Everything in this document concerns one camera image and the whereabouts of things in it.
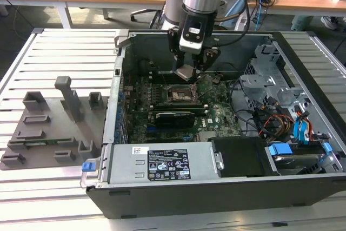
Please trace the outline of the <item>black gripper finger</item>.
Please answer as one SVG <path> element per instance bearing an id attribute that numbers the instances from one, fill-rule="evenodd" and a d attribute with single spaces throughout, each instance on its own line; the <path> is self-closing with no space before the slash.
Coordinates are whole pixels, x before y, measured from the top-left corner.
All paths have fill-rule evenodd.
<path id="1" fill-rule="evenodd" d="M 172 27 L 168 29 L 168 43 L 169 50 L 174 55 L 173 71 L 176 71 L 181 66 L 184 65 L 184 55 L 185 52 L 179 47 L 179 41 L 181 37 L 181 31 L 178 27 Z"/>
<path id="2" fill-rule="evenodd" d="M 192 61 L 194 65 L 194 74 L 200 74 L 207 71 L 220 56 L 221 51 L 219 48 L 202 49 L 201 53 L 196 55 L 192 54 Z"/>

